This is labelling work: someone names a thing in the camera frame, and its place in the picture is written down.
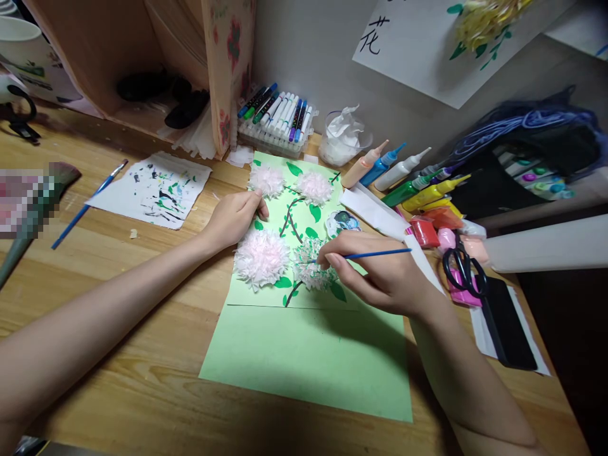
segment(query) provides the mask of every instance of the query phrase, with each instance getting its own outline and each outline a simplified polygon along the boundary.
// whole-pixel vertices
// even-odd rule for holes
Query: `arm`
[[[12,334],[0,343],[0,455],[198,266],[236,244],[259,209],[259,193],[228,195],[202,233]]]
[[[360,258],[363,277],[342,257],[395,250],[386,237],[343,231],[319,253],[344,285],[368,304],[410,318],[435,396],[467,455],[543,455],[521,409],[459,324],[451,303],[424,277],[408,253]]]

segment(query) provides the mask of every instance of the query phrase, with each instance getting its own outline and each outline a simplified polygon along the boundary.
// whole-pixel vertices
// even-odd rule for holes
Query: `wall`
[[[608,63],[539,35],[468,102],[455,110],[352,61],[376,2],[373,0],[258,0],[253,79],[311,100],[327,113],[360,104],[357,111],[379,144],[404,141],[403,153],[439,148],[505,99],[538,99],[577,84],[575,104],[592,109],[608,130]]]

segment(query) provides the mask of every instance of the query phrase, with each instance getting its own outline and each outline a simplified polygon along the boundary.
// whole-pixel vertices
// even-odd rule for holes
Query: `scissors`
[[[462,278],[462,284],[458,283],[456,278],[452,275],[450,270],[450,260],[454,260],[458,272]],[[477,282],[477,289],[473,284],[475,275],[473,274],[473,268],[477,272],[479,281]],[[456,233],[456,248],[447,249],[443,255],[443,271],[445,272],[448,280],[459,290],[468,291],[475,298],[481,298],[484,296],[488,289],[488,276],[484,272],[483,268],[475,258],[471,258],[464,249],[464,244],[460,240],[460,235]]]

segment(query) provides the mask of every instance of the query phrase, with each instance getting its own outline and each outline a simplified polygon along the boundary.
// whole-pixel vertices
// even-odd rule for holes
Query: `marker holder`
[[[239,137],[247,143],[255,146],[256,149],[261,152],[268,152],[273,155],[297,159],[300,157],[300,153],[303,150],[306,150],[309,135],[314,133],[314,129],[312,128],[312,119],[319,115],[318,109],[316,109],[313,104],[309,104],[309,106],[311,106],[312,110],[310,112],[308,128],[305,132],[300,134],[300,140],[298,142],[289,142],[287,139],[278,138],[275,135],[265,132],[259,123],[253,125],[253,117],[249,120],[243,120],[242,118],[239,119]]]

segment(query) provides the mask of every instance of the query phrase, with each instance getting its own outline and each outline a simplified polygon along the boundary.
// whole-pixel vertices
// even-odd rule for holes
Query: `mug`
[[[60,103],[82,98],[41,30],[30,22],[0,17],[0,63],[33,96]]]

